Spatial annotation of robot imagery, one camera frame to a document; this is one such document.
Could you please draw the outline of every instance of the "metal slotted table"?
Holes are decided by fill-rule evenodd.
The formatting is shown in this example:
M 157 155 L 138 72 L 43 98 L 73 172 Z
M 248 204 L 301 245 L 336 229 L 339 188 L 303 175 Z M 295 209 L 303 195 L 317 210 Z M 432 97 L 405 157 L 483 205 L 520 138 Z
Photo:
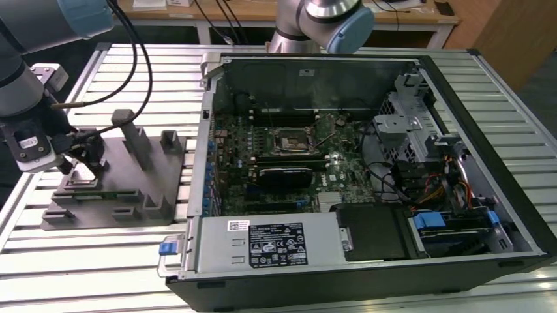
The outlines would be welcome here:
M 61 174 L 23 174 L 0 212 L 0 312 L 192 312 L 156 274 L 158 243 L 180 233 L 196 145 L 205 52 L 264 52 L 263 47 L 149 45 L 154 84 L 150 103 L 136 124 L 148 135 L 176 129 L 186 136 L 178 187 L 177 224 L 150 228 L 42 231 L 41 215 Z M 557 231 L 557 143 L 482 57 L 460 50 L 361 49 L 359 53 L 428 54 L 514 177 Z M 128 74 L 130 46 L 97 50 L 67 101 L 93 100 L 114 90 Z M 144 59 L 128 87 L 108 102 L 69 111 L 76 127 L 109 125 L 116 108 L 136 110 L 144 98 Z M 447 124 L 451 121 L 439 111 Z M 121 136 L 118 130 L 106 136 Z M 166 258 L 165 266 L 177 265 Z M 292 306 L 255 312 L 547 312 L 557 302 L 557 268 L 504 276 L 471 291 L 372 301 Z

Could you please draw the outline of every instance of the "desk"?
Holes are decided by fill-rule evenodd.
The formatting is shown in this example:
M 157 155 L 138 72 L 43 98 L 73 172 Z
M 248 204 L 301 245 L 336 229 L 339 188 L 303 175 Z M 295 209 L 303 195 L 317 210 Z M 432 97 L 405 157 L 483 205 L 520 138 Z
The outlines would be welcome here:
M 193 26 L 197 30 L 198 43 L 212 43 L 208 32 L 209 25 L 194 5 L 192 7 L 168 6 L 165 10 L 160 11 L 133 11 L 130 9 L 132 3 L 133 0 L 118 0 L 118 4 L 130 18 L 133 25 Z M 198 4 L 214 26 L 228 27 L 228 22 L 216 6 L 216 2 L 212 0 L 198 0 Z M 275 27 L 275 3 L 256 2 L 252 0 L 229 0 L 228 5 L 244 27 Z M 424 6 L 431 13 L 423 13 L 419 10 L 411 10 L 409 13 L 397 13 L 400 24 L 397 30 L 432 32 L 427 48 L 442 48 L 452 28 L 460 20 L 456 16 L 440 15 L 436 9 L 433 9 L 432 0 L 428 0 Z M 379 12 L 375 14 L 373 30 L 396 30 L 396 17 L 393 12 Z

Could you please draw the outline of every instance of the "robotic arm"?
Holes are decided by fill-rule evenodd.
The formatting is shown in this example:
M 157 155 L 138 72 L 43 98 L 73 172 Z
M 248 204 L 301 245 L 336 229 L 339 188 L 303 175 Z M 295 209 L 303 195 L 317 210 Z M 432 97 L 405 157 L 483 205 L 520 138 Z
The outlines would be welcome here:
M 0 0 L 0 128 L 21 171 L 67 166 L 55 142 L 67 145 L 66 135 L 76 133 L 65 113 L 50 109 L 55 101 L 21 55 L 89 39 L 112 27 L 105 0 Z M 94 167 L 102 151 L 63 152 Z
M 360 0 L 280 0 L 275 53 L 353 53 L 373 25 L 373 14 Z M 72 165 L 62 154 L 96 173 L 104 153 L 100 136 L 74 144 L 77 130 L 54 98 L 35 79 L 21 55 L 78 39 L 113 27 L 105 0 L 0 0 L 0 129 L 21 171 Z
M 353 53 L 373 27 L 373 14 L 360 0 L 280 0 L 268 52 Z

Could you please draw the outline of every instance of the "metal bracket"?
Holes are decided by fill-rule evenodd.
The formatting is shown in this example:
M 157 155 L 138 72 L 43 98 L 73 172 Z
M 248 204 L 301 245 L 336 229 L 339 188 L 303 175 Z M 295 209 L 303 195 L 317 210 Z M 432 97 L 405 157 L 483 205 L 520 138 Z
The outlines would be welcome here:
M 59 64 L 35 63 L 30 71 L 50 93 L 57 93 L 67 82 L 69 76 Z
M 185 233 L 164 237 L 158 246 L 158 265 L 156 266 L 158 277 L 165 278 L 178 275 L 180 267 L 173 267 L 173 269 L 168 268 L 165 258 L 172 255 L 181 255 L 184 244 Z
M 202 75 L 204 80 L 217 74 L 217 71 L 214 70 L 220 66 L 221 66 L 220 52 L 208 52 L 202 54 L 200 67 L 201 67 L 201 75 Z

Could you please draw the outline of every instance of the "white sticker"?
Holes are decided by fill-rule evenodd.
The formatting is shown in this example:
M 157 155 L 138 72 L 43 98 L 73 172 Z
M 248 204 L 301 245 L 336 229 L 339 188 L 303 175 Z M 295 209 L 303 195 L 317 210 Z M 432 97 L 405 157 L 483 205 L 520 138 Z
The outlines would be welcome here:
M 246 230 L 249 226 L 248 220 L 229 220 L 228 221 L 228 231 Z
M 34 147 L 35 145 L 38 145 L 38 140 L 35 139 L 34 136 L 18 142 L 18 146 L 21 147 L 21 149 Z
M 190 14 L 168 14 L 169 18 L 192 18 Z
M 315 75 L 315 70 L 303 69 L 299 70 L 299 77 L 312 77 Z

